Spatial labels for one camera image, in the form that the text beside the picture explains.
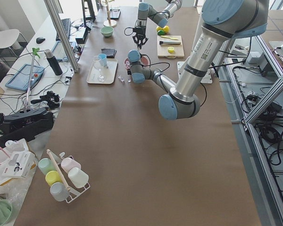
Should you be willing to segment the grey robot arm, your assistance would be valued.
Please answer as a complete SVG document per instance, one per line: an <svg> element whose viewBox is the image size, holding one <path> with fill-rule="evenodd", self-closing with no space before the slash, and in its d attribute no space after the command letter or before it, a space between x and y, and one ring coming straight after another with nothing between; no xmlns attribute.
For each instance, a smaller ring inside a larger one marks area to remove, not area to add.
<svg viewBox="0 0 283 226"><path fill-rule="evenodd" d="M128 53L134 83L152 80L166 94L158 101L163 118L176 120L195 116L200 101L194 94L222 44L232 38L248 38L263 34L267 27L267 0L207 0L202 7L202 33L191 50L178 82L173 82L160 69L142 65L138 50Z"/></svg>
<svg viewBox="0 0 283 226"><path fill-rule="evenodd" d="M147 20L152 20L157 26L163 28L167 25L168 19L182 6L181 0L167 0L168 5L162 11L156 11L150 4L142 2L138 7L137 20L135 22L133 41L138 49L148 41L146 37Z"/></svg>

